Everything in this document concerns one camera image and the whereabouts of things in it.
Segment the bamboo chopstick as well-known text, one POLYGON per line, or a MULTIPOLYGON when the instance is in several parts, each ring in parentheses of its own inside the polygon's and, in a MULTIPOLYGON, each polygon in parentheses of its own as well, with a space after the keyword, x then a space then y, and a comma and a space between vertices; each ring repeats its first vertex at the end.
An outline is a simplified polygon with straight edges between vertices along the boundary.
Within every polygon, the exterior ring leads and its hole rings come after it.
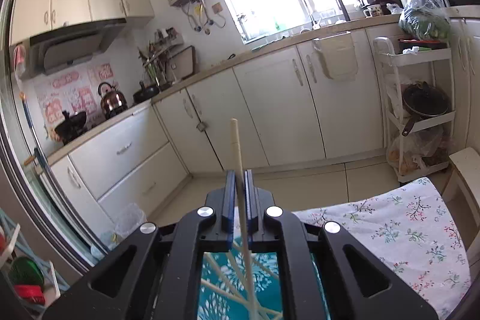
POLYGON ((246 190, 242 168, 242 152, 239 137, 239 122, 236 118, 230 119, 230 136, 231 148, 233 154, 233 168, 236 180, 236 193, 238 199, 238 215, 241 229, 241 247, 243 260, 245 265, 245 280, 247 282, 247 299, 250 305, 250 319, 259 319, 258 305, 255 295, 255 287, 253 280, 252 258, 248 248, 248 230, 247 230, 247 207, 246 207, 246 190))

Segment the turquoise perforated plastic basket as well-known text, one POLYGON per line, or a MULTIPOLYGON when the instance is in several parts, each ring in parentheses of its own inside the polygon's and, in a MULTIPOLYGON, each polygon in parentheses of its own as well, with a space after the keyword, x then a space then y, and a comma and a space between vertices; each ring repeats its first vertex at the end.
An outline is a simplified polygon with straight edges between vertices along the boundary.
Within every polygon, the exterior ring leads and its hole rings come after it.
MULTIPOLYGON (((227 253, 205 253, 202 259, 198 319, 249 319, 247 282, 238 236, 227 253)), ((275 253, 254 253, 252 272, 258 319, 283 319, 280 274, 275 253)))

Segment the clear floral trash bin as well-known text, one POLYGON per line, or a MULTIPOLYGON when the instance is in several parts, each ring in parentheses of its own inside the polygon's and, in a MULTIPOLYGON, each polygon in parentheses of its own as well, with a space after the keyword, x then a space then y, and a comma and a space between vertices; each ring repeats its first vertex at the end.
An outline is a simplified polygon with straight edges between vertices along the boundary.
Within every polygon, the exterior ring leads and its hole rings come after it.
POLYGON ((136 203, 130 203, 115 219, 115 233, 124 240, 145 222, 145 212, 136 203))

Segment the black frying pan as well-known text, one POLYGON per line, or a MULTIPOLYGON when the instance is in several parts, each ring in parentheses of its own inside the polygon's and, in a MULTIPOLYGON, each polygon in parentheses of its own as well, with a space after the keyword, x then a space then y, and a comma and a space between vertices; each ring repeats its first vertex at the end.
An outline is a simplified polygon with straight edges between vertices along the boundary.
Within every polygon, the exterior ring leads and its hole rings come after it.
POLYGON ((140 104, 147 101, 160 93, 160 88, 157 84, 145 85, 143 81, 139 82, 140 89, 133 94, 133 101, 140 104))

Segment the floral white tablecloth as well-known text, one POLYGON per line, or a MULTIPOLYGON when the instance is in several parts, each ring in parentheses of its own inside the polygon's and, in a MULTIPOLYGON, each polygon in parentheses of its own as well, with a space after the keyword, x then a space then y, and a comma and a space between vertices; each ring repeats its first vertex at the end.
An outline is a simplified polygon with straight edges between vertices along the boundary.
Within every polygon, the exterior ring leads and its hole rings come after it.
POLYGON ((361 201, 297 212, 304 223, 335 221, 426 300, 440 319, 470 287, 464 243, 434 184, 426 177, 361 201))

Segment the copper kettle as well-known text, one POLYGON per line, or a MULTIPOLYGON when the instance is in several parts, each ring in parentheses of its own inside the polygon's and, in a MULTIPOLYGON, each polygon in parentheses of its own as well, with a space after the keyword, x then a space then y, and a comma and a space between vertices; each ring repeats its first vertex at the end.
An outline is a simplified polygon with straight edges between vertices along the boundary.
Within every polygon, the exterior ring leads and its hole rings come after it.
POLYGON ((97 89, 101 97, 100 106, 106 119, 110 119, 128 109, 125 96, 108 82, 102 82, 97 89))

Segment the hanging cabinet bin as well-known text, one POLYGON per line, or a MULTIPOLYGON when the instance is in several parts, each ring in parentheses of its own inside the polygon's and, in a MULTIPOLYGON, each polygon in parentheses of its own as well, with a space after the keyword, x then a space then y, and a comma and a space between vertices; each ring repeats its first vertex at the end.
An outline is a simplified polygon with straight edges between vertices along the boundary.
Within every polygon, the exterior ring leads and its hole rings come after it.
POLYGON ((316 38, 313 47, 320 56, 324 74, 332 80, 354 80, 358 62, 352 34, 347 31, 330 37, 316 38))

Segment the black wok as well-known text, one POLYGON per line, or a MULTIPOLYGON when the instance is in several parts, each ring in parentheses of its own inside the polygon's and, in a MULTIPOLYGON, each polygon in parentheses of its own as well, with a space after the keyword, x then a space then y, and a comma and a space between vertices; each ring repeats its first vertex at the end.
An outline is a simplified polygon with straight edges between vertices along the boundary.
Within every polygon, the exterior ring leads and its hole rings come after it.
POLYGON ((87 132, 87 113, 81 110, 71 115, 68 111, 63 110, 62 114, 64 115, 64 121, 57 125, 54 131, 66 145, 87 132))

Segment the dark pan in cart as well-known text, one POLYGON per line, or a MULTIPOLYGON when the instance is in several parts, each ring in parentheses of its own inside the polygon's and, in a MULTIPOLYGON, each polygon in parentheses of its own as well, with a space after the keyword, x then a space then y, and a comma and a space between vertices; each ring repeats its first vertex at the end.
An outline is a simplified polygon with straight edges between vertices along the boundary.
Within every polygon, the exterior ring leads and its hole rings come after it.
POLYGON ((450 98, 441 89, 425 81, 408 85, 402 94, 403 105, 411 115, 402 130, 402 136, 408 136, 415 123, 426 118, 444 115, 450 109, 450 98))

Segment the white rolling storage cart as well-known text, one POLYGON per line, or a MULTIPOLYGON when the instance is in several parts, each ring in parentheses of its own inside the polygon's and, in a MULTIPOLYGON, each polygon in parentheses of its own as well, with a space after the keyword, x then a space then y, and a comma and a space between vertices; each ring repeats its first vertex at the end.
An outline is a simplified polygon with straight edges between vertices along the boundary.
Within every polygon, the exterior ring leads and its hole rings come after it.
POLYGON ((453 76, 452 51, 414 46, 395 50, 388 37, 373 40, 383 82, 386 160, 400 183, 448 168, 456 117, 455 85, 437 86, 435 64, 445 62, 453 76))

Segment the blue white folding rack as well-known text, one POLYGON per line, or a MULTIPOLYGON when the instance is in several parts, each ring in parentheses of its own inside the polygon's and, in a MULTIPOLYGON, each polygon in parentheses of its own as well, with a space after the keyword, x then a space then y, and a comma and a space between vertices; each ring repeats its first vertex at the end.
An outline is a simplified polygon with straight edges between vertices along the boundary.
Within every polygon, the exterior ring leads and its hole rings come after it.
POLYGON ((39 318, 69 289, 52 261, 38 257, 25 240, 21 227, 1 210, 1 275, 28 313, 39 318))

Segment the white small stool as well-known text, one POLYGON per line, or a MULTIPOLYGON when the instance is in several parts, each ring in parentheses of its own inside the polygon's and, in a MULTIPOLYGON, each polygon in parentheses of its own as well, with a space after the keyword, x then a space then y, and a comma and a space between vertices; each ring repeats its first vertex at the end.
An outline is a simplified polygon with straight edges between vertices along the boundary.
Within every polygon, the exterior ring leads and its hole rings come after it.
POLYGON ((473 215, 473 219, 479 226, 479 202, 480 202, 480 157, 477 151, 471 147, 462 149, 449 156, 452 172, 444 187, 442 198, 450 202, 456 193, 461 193, 473 215))

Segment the range hood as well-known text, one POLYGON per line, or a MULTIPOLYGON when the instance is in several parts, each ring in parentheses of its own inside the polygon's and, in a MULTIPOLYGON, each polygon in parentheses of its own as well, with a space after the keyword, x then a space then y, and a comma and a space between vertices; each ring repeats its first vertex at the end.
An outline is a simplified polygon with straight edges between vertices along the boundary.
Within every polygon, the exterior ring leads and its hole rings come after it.
POLYGON ((26 79, 49 75, 104 53, 126 26, 126 19, 105 19, 61 27, 30 37, 26 50, 26 79))

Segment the plastic bag of greens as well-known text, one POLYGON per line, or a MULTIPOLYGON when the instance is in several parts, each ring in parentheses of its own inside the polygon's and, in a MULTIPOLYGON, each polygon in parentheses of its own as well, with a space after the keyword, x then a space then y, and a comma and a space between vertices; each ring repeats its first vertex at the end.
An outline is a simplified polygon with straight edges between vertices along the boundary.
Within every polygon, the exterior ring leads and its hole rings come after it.
POLYGON ((399 26, 418 40, 446 42, 451 31, 450 20, 441 0, 407 0, 399 26))

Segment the wall utensil rack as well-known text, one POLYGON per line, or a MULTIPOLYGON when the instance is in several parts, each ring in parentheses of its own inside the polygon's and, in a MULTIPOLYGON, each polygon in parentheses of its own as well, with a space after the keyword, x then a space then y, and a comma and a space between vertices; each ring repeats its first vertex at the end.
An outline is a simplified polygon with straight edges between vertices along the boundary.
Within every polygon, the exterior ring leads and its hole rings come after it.
POLYGON ((146 53, 138 50, 146 77, 164 91, 196 73, 196 51, 174 28, 157 29, 146 53))

